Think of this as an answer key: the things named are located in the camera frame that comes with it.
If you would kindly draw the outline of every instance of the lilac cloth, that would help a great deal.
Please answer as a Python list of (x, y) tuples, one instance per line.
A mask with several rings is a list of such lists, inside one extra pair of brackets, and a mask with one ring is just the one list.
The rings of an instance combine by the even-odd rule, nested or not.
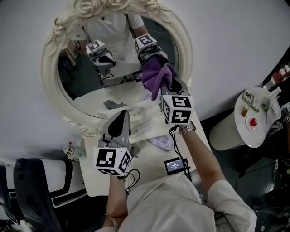
[(177, 76), (174, 68), (166, 63), (163, 67), (159, 64), (160, 56), (152, 56), (141, 66), (142, 83), (150, 92), (152, 92), (152, 100), (158, 96), (158, 90), (161, 88), (161, 81), (165, 80), (167, 86), (171, 88), (172, 77)]

